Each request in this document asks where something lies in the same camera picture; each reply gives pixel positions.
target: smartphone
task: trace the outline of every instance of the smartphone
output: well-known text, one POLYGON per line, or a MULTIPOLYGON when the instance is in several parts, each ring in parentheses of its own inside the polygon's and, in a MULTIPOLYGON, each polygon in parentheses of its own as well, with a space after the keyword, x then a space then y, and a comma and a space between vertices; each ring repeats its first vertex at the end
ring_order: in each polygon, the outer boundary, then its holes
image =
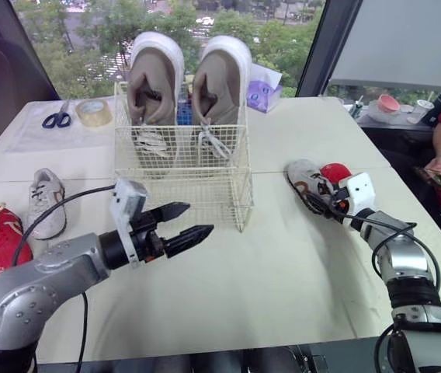
POLYGON ((434 169, 423 169, 414 167, 415 173, 432 187, 441 189, 441 172, 434 169))

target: red ball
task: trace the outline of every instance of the red ball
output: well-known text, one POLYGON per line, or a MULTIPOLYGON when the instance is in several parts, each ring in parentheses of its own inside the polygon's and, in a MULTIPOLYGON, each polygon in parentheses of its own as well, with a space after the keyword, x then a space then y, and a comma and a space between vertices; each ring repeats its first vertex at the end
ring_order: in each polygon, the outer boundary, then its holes
POLYGON ((337 184, 340 180, 352 175, 341 163, 329 163, 321 168, 321 174, 333 184, 337 184))

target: robotic arm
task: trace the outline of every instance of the robotic arm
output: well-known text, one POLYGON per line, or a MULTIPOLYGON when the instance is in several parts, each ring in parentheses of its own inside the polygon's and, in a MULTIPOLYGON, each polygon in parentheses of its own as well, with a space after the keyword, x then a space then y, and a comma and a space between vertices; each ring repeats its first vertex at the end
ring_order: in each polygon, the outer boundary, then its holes
POLYGON ((214 228, 197 225, 173 239, 157 236, 157 224, 177 218, 188 204, 142 212, 146 190, 119 180, 110 210, 117 230, 60 242, 42 256, 0 274, 0 372, 27 372, 46 321, 68 299, 128 263, 172 257, 202 242, 214 228))
POLYGON ((413 236, 407 223, 374 210, 374 197, 369 175, 360 173, 340 181, 330 204, 315 195, 308 200, 328 217, 360 232, 369 247, 377 250, 380 275, 393 309, 388 360, 394 372, 441 372, 441 301, 428 260, 406 235, 413 236))

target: scissors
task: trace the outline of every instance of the scissors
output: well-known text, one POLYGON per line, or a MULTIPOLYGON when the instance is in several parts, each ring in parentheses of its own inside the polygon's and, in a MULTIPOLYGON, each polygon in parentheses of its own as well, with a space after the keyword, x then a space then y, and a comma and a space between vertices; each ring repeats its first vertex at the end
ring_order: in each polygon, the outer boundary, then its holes
POLYGON ((41 126, 43 128, 53 128, 55 126, 59 128, 68 127, 71 125, 72 119, 66 110, 68 108, 69 99, 64 102, 58 113, 51 114, 47 119, 43 121, 41 126))

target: purple tissue box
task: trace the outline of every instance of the purple tissue box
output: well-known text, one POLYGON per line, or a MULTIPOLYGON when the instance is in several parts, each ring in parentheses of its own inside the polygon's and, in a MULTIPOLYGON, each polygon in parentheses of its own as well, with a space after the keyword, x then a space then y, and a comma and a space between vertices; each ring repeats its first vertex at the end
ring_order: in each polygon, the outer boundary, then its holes
POLYGON ((268 113, 279 101, 283 87, 278 85, 273 89, 269 84, 261 80, 254 80, 248 86, 246 103, 249 107, 268 113))

